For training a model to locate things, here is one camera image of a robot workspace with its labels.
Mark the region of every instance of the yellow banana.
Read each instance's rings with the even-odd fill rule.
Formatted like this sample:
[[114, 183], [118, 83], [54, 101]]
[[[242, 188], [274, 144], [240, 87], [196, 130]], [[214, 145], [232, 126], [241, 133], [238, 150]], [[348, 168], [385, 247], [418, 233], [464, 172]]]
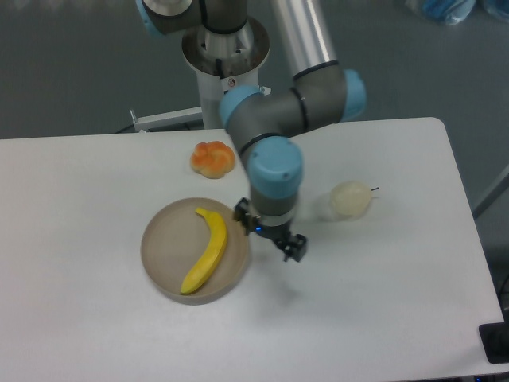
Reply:
[[210, 229], [210, 240], [204, 254], [185, 276], [181, 286], [182, 294], [191, 294], [208, 280], [223, 257], [228, 241], [226, 224], [219, 213], [201, 208], [196, 209], [196, 213], [207, 222]]

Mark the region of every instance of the beige bowl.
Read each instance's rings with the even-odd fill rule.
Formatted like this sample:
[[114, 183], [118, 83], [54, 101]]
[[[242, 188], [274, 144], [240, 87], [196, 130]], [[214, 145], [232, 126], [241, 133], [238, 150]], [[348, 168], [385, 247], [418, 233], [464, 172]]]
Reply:
[[[228, 242], [210, 279], [194, 294], [182, 295], [182, 281], [210, 239], [207, 223], [195, 213], [197, 207], [221, 214]], [[218, 201], [198, 197], [176, 201], [154, 216], [143, 234], [141, 251], [143, 267], [159, 289], [174, 301], [188, 305], [224, 296], [240, 280], [250, 258], [249, 241], [242, 225], [233, 220], [233, 211]]]

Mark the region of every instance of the orange bread roll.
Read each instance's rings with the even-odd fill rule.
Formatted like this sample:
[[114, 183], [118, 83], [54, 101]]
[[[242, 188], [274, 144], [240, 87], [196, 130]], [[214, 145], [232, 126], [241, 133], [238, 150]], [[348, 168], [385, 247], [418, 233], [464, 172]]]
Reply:
[[233, 150], [222, 142], [198, 143], [191, 155], [191, 168], [204, 177], [220, 179], [235, 166]]

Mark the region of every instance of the blue object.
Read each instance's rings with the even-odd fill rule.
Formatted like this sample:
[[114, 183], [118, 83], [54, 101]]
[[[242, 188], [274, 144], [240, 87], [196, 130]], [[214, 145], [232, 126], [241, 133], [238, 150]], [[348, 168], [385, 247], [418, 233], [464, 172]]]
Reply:
[[143, 20], [143, 25], [146, 30], [149, 32], [151, 36], [161, 37], [163, 34], [159, 32], [159, 30], [155, 27], [152, 20], [150, 20], [148, 13], [146, 12], [145, 7], [143, 6], [142, 0], [136, 0], [136, 5], [138, 6], [138, 12]]
[[347, 82], [347, 101], [344, 105], [341, 121], [348, 121], [360, 115], [366, 108], [366, 87], [359, 73], [355, 70], [345, 70], [344, 77]]
[[302, 153], [284, 137], [260, 141], [251, 152], [247, 175], [259, 193], [272, 199], [291, 197], [299, 190], [304, 170]]
[[416, 14], [446, 25], [455, 25], [470, 14], [476, 0], [406, 0]]
[[235, 109], [247, 98], [262, 94], [258, 86], [240, 85], [226, 93], [220, 103], [220, 118], [223, 126], [228, 130], [228, 122]]
[[483, 5], [491, 16], [509, 22], [509, 0], [484, 0]]

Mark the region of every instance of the gray floor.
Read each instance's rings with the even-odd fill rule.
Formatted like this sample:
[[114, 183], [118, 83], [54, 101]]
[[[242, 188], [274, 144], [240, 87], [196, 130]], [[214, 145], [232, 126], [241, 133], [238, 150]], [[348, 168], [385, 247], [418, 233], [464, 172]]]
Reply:
[[[322, 3], [342, 65], [366, 81], [362, 119], [444, 121], [473, 204], [509, 164], [509, 24], [480, 7], [443, 27], [416, 18], [401, 0]], [[251, 0], [250, 8], [272, 38], [262, 84], [286, 89], [291, 78], [269, 0]], [[0, 0], [0, 138], [111, 133], [130, 123], [131, 107], [152, 115], [197, 106], [180, 39], [149, 37], [134, 0]], [[477, 224], [492, 272], [503, 277], [509, 193]]]

